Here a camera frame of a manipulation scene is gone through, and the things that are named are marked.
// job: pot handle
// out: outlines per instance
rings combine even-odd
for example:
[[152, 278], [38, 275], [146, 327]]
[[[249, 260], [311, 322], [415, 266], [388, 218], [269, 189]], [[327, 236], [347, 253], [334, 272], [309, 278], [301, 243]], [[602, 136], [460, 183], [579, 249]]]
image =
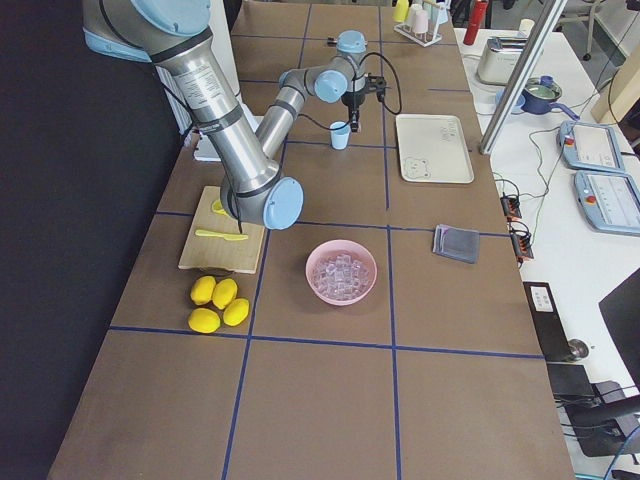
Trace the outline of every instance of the pot handle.
[[571, 120], [576, 120], [576, 121], [580, 120], [580, 116], [578, 114], [576, 114], [573, 110], [571, 110], [569, 107], [567, 107], [563, 103], [552, 102], [552, 103], [549, 104], [549, 107], [551, 107], [551, 108], [559, 108], [564, 113], [569, 115], [569, 118], [571, 118]]

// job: pot lid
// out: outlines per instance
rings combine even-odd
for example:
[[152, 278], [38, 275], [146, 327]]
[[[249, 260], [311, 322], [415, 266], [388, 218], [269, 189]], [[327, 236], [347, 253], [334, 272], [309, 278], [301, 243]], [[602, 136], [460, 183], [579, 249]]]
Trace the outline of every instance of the pot lid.
[[553, 81], [553, 77], [543, 75], [542, 77], [530, 78], [524, 89], [536, 98], [541, 100], [555, 101], [562, 96], [562, 89]]

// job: white tray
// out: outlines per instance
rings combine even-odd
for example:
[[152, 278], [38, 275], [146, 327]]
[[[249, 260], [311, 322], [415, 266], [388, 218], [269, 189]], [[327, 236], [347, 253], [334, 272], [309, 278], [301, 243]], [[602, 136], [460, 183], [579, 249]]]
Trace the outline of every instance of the white tray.
[[451, 115], [396, 117], [400, 174], [408, 182], [471, 183], [473, 168], [460, 119]]

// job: table top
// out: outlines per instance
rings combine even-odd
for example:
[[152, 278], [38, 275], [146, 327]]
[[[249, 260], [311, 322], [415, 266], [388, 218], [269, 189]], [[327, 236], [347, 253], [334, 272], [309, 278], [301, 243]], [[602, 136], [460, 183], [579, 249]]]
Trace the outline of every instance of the table top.
[[[455, 29], [478, 120], [484, 131], [490, 120], [490, 115], [486, 114], [493, 112], [495, 92], [502, 87], [483, 85], [477, 80], [478, 56], [488, 37], [514, 36], [516, 32], [480, 30], [470, 46], [462, 43], [464, 33], [464, 29]], [[581, 121], [597, 123], [590, 110], [599, 94], [562, 33], [552, 33], [548, 38], [534, 69], [534, 76], [540, 75], [553, 76], [563, 89], [559, 101], [575, 106]], [[544, 193], [544, 184], [536, 172], [539, 158], [528, 139], [530, 133], [540, 132], [534, 134], [542, 154], [540, 170], [547, 179], [552, 172], [553, 175], [542, 208], [539, 199], [523, 198], [523, 221], [532, 229], [537, 225], [537, 229], [533, 245], [535, 259], [525, 262], [520, 274], [524, 281], [550, 284], [568, 339], [581, 339], [590, 348], [589, 356], [579, 362], [584, 365], [590, 381], [613, 380], [625, 387], [634, 382], [611, 340], [598, 303], [640, 268], [640, 238], [599, 233], [588, 225], [574, 193], [575, 170], [567, 168], [563, 161], [558, 162], [557, 130], [545, 132], [558, 127], [564, 120], [568, 120], [564, 113], [555, 112], [510, 116], [491, 153], [491, 165], [498, 176], [516, 183], [522, 193]], [[614, 129], [621, 151], [632, 152], [620, 129], [617, 126]], [[623, 158], [626, 171], [637, 184], [640, 183], [640, 162], [635, 157]], [[508, 185], [505, 189], [507, 193], [515, 192]], [[498, 190], [502, 191], [502, 185], [498, 185]], [[627, 396], [637, 393], [636, 389], [625, 390]], [[588, 459], [575, 443], [570, 442], [570, 452], [576, 471], [603, 473], [610, 458]], [[623, 458], [620, 464], [640, 472], [627, 459]]]
[[[263, 114], [282, 71], [326, 63], [326, 37], [359, 29], [397, 69], [404, 113], [461, 119], [474, 182], [401, 180], [393, 117], [373, 98], [342, 151], [299, 118], [277, 159], [305, 190], [301, 218], [265, 234], [256, 275], [234, 275], [250, 319], [198, 335], [186, 318], [200, 273], [177, 263], [222, 170], [185, 149], [50, 478], [573, 478], [489, 159], [472, 148], [481, 133], [453, 29], [422, 48], [391, 17], [244, 2], [232, 32], [244, 101]], [[377, 58], [367, 69], [392, 83]], [[304, 112], [324, 124], [347, 114], [316, 99]], [[439, 223], [481, 232], [477, 264], [431, 253]], [[336, 238], [378, 266], [348, 307], [304, 278], [311, 250]]]

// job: red bottle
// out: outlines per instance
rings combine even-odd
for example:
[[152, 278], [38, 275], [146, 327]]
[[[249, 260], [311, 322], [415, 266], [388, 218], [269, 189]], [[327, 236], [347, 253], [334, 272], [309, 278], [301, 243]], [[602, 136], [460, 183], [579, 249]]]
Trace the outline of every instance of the red bottle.
[[487, 0], [477, 0], [471, 12], [471, 18], [469, 19], [469, 25], [467, 26], [467, 33], [464, 34], [464, 40], [462, 43], [465, 45], [473, 45], [476, 41], [476, 35], [478, 35], [478, 29], [484, 16], [487, 13], [487, 6], [489, 3]]

